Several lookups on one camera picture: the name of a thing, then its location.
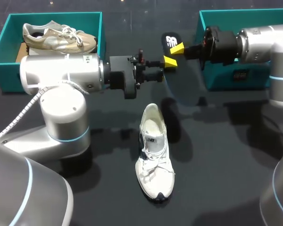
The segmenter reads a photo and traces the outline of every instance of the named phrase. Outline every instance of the shoe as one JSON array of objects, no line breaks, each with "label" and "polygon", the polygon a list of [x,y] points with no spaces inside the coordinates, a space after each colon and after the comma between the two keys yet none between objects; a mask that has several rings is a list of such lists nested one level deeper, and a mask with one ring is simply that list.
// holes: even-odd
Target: shoe
[{"label": "shoe", "polygon": [[40,50],[58,53],[90,53],[97,47],[97,38],[67,25],[50,21],[43,26],[23,25],[23,38],[27,46],[36,54]]},{"label": "shoe", "polygon": [[149,104],[143,113],[139,149],[135,171],[142,190],[150,199],[166,200],[173,190],[175,173],[169,157],[166,125],[156,104]]}]

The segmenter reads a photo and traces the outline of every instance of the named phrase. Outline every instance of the gray robot arm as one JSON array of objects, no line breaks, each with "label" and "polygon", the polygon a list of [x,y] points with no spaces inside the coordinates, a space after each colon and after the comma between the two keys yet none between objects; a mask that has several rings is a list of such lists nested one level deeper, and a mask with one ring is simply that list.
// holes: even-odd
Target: gray robot arm
[{"label": "gray robot arm", "polygon": [[35,95],[45,126],[7,134],[31,107],[30,102],[0,133],[0,142],[9,149],[37,162],[80,155],[90,145],[86,101],[82,93],[122,89],[126,99],[136,98],[145,81],[162,81],[163,72],[144,73],[146,67],[164,68],[162,62],[136,56],[111,56],[103,62],[97,54],[26,56],[20,65],[25,92]]},{"label": "gray robot arm", "polygon": [[[176,47],[171,49],[171,53],[176,51]],[[209,26],[202,43],[180,52],[186,59],[199,59],[202,69],[206,61],[223,63],[224,66],[233,64],[236,59],[242,64],[270,61],[270,103],[283,107],[283,25],[244,28],[236,35]]]}]

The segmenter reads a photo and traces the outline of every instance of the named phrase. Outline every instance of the teal box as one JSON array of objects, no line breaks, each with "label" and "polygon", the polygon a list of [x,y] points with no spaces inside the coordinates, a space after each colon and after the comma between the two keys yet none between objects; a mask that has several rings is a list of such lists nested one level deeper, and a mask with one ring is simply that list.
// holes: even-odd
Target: teal box
[{"label": "teal box", "polygon": [[101,12],[10,14],[0,35],[0,87],[2,92],[24,92],[19,78],[20,63],[15,63],[24,23],[44,25],[53,20],[98,38],[98,55],[105,58],[106,39]]},{"label": "teal box", "polygon": [[[239,10],[201,10],[199,13],[195,43],[203,40],[207,26],[219,26],[221,31],[283,24],[283,8],[239,9]],[[247,72],[243,81],[235,81],[234,74]],[[202,72],[208,90],[264,89],[269,87],[269,64],[211,64],[206,62]]]}]

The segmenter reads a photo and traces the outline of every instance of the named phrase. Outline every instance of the shoe sole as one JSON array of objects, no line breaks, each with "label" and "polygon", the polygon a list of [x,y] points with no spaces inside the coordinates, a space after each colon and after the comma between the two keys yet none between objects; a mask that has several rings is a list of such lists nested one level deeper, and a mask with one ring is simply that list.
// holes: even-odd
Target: shoe sole
[{"label": "shoe sole", "polygon": [[137,165],[137,163],[138,162],[136,162],[136,164],[135,164],[135,173],[136,173],[136,177],[137,177],[138,183],[139,183],[139,185],[141,187],[141,190],[142,190],[143,194],[145,195],[145,197],[149,201],[154,202],[154,203],[162,203],[162,202],[165,202],[165,201],[169,200],[171,195],[172,195],[172,192],[171,192],[171,194],[168,197],[164,197],[161,192],[158,194],[158,196],[156,198],[152,198],[151,196],[148,195],[148,193],[144,190],[144,188],[143,188],[143,186],[141,184],[140,178],[138,176],[138,165]]}]

